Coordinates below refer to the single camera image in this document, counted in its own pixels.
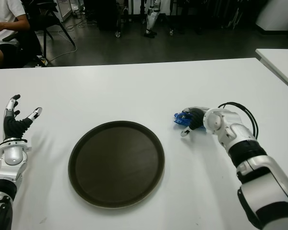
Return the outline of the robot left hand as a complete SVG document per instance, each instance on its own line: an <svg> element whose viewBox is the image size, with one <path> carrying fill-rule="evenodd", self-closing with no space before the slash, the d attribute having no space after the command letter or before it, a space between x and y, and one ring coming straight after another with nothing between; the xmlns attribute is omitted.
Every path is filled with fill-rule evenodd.
<svg viewBox="0 0 288 230"><path fill-rule="evenodd" d="M21 139L32 123L42 113L42 108L38 107L28 117L22 120L16 120L20 111L15 111L14 109L18 105L18 99L20 99L20 97L19 94L13 96L6 105L3 118L3 140L11 138Z"/></svg>

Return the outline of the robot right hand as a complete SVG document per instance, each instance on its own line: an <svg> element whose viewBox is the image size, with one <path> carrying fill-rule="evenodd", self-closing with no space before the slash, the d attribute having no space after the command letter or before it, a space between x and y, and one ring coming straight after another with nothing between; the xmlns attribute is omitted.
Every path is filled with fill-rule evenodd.
<svg viewBox="0 0 288 230"><path fill-rule="evenodd" d="M183 109L182 112L189 113L191 115L191 121L189 125L184 130L182 130L180 135L182 137L185 137L191 131L202 127L204 125L204 122L203 122L204 115L208 110L209 108L207 107L198 107L198 106L188 107L188 108Z"/></svg>

